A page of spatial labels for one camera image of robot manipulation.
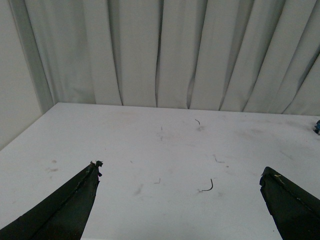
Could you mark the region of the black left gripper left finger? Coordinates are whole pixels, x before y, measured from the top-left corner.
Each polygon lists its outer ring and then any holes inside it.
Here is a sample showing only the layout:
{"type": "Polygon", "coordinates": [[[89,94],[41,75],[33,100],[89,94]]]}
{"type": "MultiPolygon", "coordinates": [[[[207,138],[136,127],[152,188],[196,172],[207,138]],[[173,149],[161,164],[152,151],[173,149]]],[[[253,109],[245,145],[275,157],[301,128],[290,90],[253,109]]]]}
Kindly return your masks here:
{"type": "Polygon", "coordinates": [[[2,240],[79,240],[102,176],[91,162],[35,207],[0,230],[2,240]]]}

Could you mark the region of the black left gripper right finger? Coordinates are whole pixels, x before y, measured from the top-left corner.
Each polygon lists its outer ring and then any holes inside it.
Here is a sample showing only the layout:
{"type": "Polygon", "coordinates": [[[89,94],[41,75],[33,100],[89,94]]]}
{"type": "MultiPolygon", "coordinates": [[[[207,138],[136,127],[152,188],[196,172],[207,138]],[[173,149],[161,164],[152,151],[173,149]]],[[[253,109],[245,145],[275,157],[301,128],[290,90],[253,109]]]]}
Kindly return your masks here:
{"type": "Polygon", "coordinates": [[[267,166],[260,192],[283,240],[320,238],[320,200],[267,166]]]}

